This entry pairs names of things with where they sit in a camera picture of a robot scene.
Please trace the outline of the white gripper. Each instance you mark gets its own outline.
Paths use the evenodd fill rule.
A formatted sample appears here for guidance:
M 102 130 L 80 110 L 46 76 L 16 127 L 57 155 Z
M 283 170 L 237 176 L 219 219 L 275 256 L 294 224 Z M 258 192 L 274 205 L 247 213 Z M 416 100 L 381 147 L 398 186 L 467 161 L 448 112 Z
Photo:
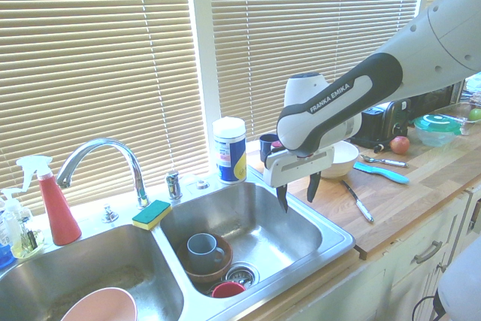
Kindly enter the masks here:
M 334 146 L 315 151 L 308 157 L 298 157 L 289 150 L 275 152 L 266 158 L 263 181 L 276 188 L 277 200 L 285 213 L 288 212 L 287 184 L 302 177 L 310 176 L 307 188 L 307 201 L 312 203 L 319 182 L 321 171 L 330 168 L 334 161 Z

